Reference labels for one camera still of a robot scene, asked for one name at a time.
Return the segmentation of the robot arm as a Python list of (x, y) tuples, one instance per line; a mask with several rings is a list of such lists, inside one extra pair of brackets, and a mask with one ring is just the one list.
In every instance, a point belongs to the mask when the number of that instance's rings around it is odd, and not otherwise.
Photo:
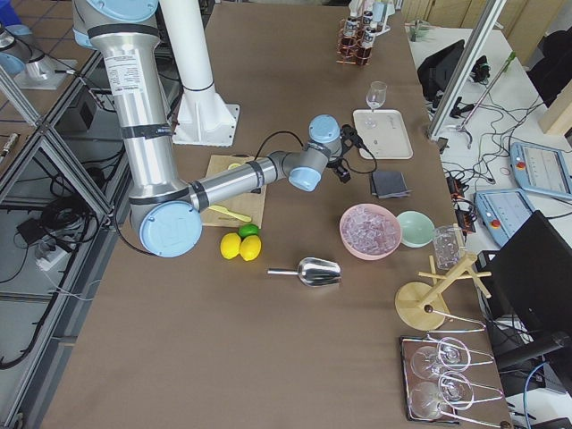
[[(183, 95), (180, 119), (171, 125), (156, 66), (162, 15), (175, 56)], [(215, 203), (287, 179), (312, 191), (325, 169), (349, 179), (342, 159), (363, 142), (357, 131), (327, 114), (309, 125), (309, 140), (297, 152), (276, 151), (193, 182), (183, 181), (174, 143), (228, 147), (239, 116), (215, 90), (206, 38), (195, 1), (76, 1), (77, 42), (96, 49), (114, 97), (133, 187), (130, 222), (141, 250), (158, 257), (190, 251), (202, 232), (201, 213)]]

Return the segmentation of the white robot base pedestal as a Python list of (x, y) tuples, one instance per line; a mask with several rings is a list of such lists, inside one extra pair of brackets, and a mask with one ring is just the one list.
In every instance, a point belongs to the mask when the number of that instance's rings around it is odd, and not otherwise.
[(173, 142), (180, 145), (230, 147), (240, 115), (217, 93), (197, 1), (160, 3), (183, 95)]

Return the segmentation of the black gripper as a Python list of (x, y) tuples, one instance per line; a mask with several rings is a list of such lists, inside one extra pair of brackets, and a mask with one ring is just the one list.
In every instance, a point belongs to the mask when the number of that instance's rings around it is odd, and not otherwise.
[(362, 138), (358, 135), (357, 130), (349, 124), (341, 126), (340, 145), (339, 154), (332, 151), (332, 155), (326, 167), (335, 172), (341, 182), (348, 182), (350, 180), (349, 168), (343, 165), (345, 155), (353, 147), (366, 149), (366, 146)]

